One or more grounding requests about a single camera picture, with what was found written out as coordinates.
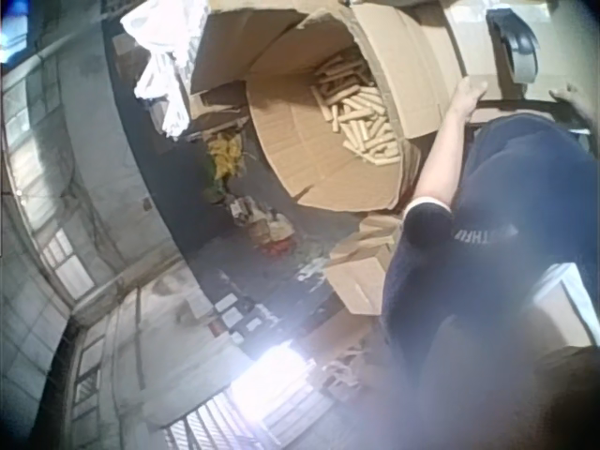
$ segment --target open cardboard box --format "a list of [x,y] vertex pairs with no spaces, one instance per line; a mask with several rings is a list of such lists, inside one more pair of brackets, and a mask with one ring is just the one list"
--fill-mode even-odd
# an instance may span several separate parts
[[[247,80],[262,149],[299,203],[335,211],[394,207],[420,165],[409,139],[436,131],[448,104],[418,22],[370,4],[349,9],[334,1],[257,1],[239,9],[218,3],[202,36],[192,92]],[[403,153],[398,164],[376,167],[344,149],[310,94],[314,68],[356,44],[382,91]]]

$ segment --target short sleeve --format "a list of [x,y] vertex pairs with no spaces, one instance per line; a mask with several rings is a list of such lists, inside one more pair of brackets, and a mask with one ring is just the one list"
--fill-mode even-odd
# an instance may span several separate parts
[[403,233],[412,246],[433,248],[450,238],[452,221],[452,211],[447,205],[433,198],[420,197],[406,207]]

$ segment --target cardboard box flap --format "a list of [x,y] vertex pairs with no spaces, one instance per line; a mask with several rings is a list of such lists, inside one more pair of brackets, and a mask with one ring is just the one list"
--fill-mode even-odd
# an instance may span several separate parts
[[353,44],[353,36],[342,21],[319,9],[278,38],[252,65],[250,73],[275,75],[308,71]]
[[420,5],[412,9],[412,14],[416,16],[429,42],[429,47],[440,67],[446,93],[450,98],[462,79],[462,71],[442,7],[438,4]]
[[251,78],[247,97],[262,149],[293,196],[315,185],[355,156],[342,148],[343,138],[332,132],[310,94],[310,75]]
[[355,5],[352,13],[368,41],[367,50],[363,39],[358,40],[384,92],[392,125],[396,115],[397,127],[407,138],[436,131],[448,96],[441,89],[443,76],[419,23],[404,11],[381,5]]
[[476,81],[488,82],[486,100],[554,101],[548,90],[566,84],[566,65],[561,39],[552,23],[547,2],[507,0],[504,3],[531,27],[539,41],[535,82],[521,85],[512,81],[505,50],[498,39],[492,39],[489,31],[486,20],[489,2],[441,0],[466,74]]
[[205,91],[243,79],[267,47],[305,17],[291,7],[211,13],[202,34],[190,91]]

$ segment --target white paper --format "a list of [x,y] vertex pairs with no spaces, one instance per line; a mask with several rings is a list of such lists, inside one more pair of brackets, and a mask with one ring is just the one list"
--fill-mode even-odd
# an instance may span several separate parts
[[217,309],[218,312],[223,312],[228,307],[233,306],[233,304],[235,302],[237,302],[237,297],[235,296],[235,294],[228,293],[227,295],[225,295],[223,298],[221,298],[217,302],[217,304],[215,305],[215,308]]
[[244,316],[237,309],[237,307],[232,307],[221,316],[221,319],[225,322],[228,328],[232,328],[236,323],[244,319]]

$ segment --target cylindrical wooden piece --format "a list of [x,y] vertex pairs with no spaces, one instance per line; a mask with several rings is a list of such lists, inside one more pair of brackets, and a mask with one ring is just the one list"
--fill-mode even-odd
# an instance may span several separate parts
[[368,99],[366,99],[364,97],[360,97],[360,96],[354,96],[354,97],[350,98],[350,100],[353,100],[357,103],[365,105],[366,107],[370,108],[375,113],[377,113],[378,115],[385,115],[385,108],[378,103],[375,103],[371,100],[368,100]]
[[325,100],[323,100],[323,97],[322,97],[321,93],[319,92],[319,89],[317,89],[315,86],[310,86],[310,92],[312,92],[312,95],[315,97],[315,100],[317,100],[317,104],[319,105],[319,108],[321,109],[321,113],[322,113],[322,116],[325,118],[325,121],[331,122],[333,120],[331,111],[329,111],[329,108],[327,108],[327,105],[325,104]]
[[375,112],[373,110],[371,110],[370,108],[364,108],[362,110],[352,111],[347,114],[341,115],[339,117],[339,121],[340,122],[349,122],[351,120],[363,119],[365,117],[370,117],[374,113]]
[[333,117],[332,129],[334,133],[339,133],[339,106],[334,105],[331,107],[331,116]]
[[371,148],[375,148],[380,143],[390,143],[390,142],[394,141],[395,139],[396,139],[396,136],[394,136],[394,133],[387,133],[387,134],[384,134],[383,136],[380,136],[379,138],[374,138],[368,142],[365,142],[365,148],[367,150],[370,150]]
[[358,148],[358,141],[356,140],[356,136],[354,136],[353,129],[350,127],[350,125],[339,124],[339,127],[341,128],[342,132],[346,135],[346,138],[348,138],[348,141],[350,141],[350,143],[355,148]]
[[354,86],[348,87],[348,88],[344,89],[343,91],[338,92],[334,96],[328,97],[325,100],[325,103],[327,104],[327,106],[335,105],[336,103],[343,100],[344,98],[348,98],[349,96],[356,94],[359,91],[359,89],[360,89],[360,86],[358,84],[355,84]]
[[368,141],[369,136],[368,136],[368,130],[367,130],[367,125],[365,124],[365,121],[359,120],[358,127],[360,129],[360,135],[361,135],[361,138],[363,138],[363,142]]
[[357,101],[354,101],[352,98],[344,98],[343,100],[341,100],[341,102],[344,105],[350,106],[353,110],[362,110],[366,106],[365,104],[361,104]]
[[370,134],[372,137],[377,136],[377,133],[379,133],[379,130],[382,129],[385,120],[386,119],[383,116],[378,117],[373,123],[373,126],[368,131],[368,134]]
[[328,77],[338,75],[339,73],[345,72],[346,70],[354,70],[365,64],[365,61],[362,59],[358,59],[355,61],[350,61],[348,63],[343,63],[335,67],[330,67],[325,71],[325,75]]
[[331,58],[328,61],[326,61],[319,68],[317,68],[317,70],[315,71],[315,73],[317,75],[320,75],[320,74],[324,73],[327,69],[329,69],[331,66],[333,66],[334,64],[341,63],[343,60],[344,60],[344,58],[341,56],[341,54],[337,54],[333,58]]
[[319,81],[319,84],[330,83],[330,82],[334,82],[335,80],[339,80],[340,78],[350,77],[353,74],[354,74],[354,70],[349,68],[349,69],[344,70],[343,72],[339,72],[335,75],[330,75],[328,77],[320,78],[318,81]]

